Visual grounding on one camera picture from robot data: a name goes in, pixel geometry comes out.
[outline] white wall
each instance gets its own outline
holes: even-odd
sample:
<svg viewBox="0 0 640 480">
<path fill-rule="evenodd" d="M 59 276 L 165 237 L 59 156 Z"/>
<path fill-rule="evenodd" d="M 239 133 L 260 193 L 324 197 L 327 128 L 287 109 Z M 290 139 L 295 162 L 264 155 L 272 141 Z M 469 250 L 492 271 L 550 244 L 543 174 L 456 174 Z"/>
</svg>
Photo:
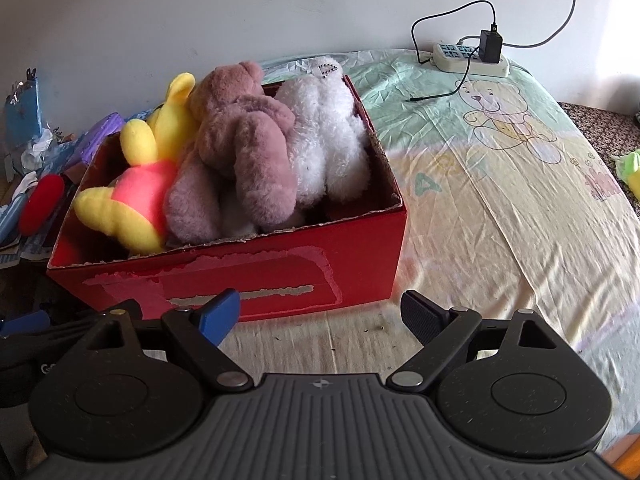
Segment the white wall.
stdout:
<svg viewBox="0 0 640 480">
<path fill-rule="evenodd" d="M 0 0 L 0 94 L 37 66 L 46 119 L 84 129 L 112 110 L 155 105 L 181 71 L 203 76 L 241 59 L 410 46 L 414 19 L 467 1 Z M 546 37 L 571 3 L 493 1 L 500 32 L 512 43 Z M 607 59 L 603 49 L 623 38 L 635 55 L 639 8 L 638 0 L 578 0 L 555 40 L 507 54 L 558 100 L 631 111 L 640 100 L 640 56 Z M 476 6 L 425 23 L 419 35 L 455 41 L 489 24 L 490 10 Z"/>
</svg>

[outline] brown teddy bear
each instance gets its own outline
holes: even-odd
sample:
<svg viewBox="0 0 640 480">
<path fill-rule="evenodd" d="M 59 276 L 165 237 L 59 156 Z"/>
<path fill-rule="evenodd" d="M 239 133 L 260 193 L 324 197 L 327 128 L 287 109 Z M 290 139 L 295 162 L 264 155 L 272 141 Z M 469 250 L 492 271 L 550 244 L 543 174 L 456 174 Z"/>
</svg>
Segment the brown teddy bear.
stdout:
<svg viewBox="0 0 640 480">
<path fill-rule="evenodd" d="M 268 229 L 293 214 L 296 180 L 284 132 L 295 117 L 264 95 L 263 76 L 252 61 L 220 66 L 189 97 L 200 129 L 164 200 L 169 230 L 182 243 L 223 235 L 219 195 L 225 179 L 235 181 L 241 209 L 253 224 Z"/>
</svg>

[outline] brown patterned rug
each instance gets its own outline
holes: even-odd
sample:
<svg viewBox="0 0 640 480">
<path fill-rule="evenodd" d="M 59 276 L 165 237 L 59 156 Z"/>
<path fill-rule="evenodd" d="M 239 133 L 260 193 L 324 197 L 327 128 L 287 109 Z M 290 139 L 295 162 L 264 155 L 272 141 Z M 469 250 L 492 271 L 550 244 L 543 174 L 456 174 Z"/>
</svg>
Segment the brown patterned rug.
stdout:
<svg viewBox="0 0 640 480">
<path fill-rule="evenodd" d="M 640 128 L 636 126 L 632 116 L 569 103 L 560 103 L 560 106 L 578 126 L 614 177 L 616 163 L 611 155 L 624 155 L 640 148 Z M 624 182 L 619 183 L 640 218 L 640 202 Z"/>
</svg>

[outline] cable connector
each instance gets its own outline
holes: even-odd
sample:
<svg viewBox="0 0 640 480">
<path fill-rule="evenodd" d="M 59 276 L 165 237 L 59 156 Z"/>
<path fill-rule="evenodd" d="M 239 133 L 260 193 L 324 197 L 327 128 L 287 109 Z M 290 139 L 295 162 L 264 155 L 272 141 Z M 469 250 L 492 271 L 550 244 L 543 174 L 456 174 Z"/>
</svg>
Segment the cable connector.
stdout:
<svg viewBox="0 0 640 480">
<path fill-rule="evenodd" d="M 480 49 L 478 56 L 484 63 L 500 63 L 502 36 L 498 34 L 498 26 L 492 23 L 491 30 L 480 31 Z"/>
</svg>

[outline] power strip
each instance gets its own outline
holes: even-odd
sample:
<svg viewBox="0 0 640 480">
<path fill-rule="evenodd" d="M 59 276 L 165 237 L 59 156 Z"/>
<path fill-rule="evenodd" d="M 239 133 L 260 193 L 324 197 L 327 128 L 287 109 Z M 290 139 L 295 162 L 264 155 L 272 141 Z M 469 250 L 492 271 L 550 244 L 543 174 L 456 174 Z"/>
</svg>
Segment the power strip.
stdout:
<svg viewBox="0 0 640 480">
<path fill-rule="evenodd" d="M 431 62 L 443 72 L 463 74 L 466 72 L 466 64 L 472 52 L 473 49 L 470 46 L 438 43 L 433 47 Z M 499 63 L 484 63 L 476 52 L 471 57 L 469 73 L 507 77 L 509 75 L 509 68 L 509 61 L 504 56 L 500 56 Z"/>
</svg>

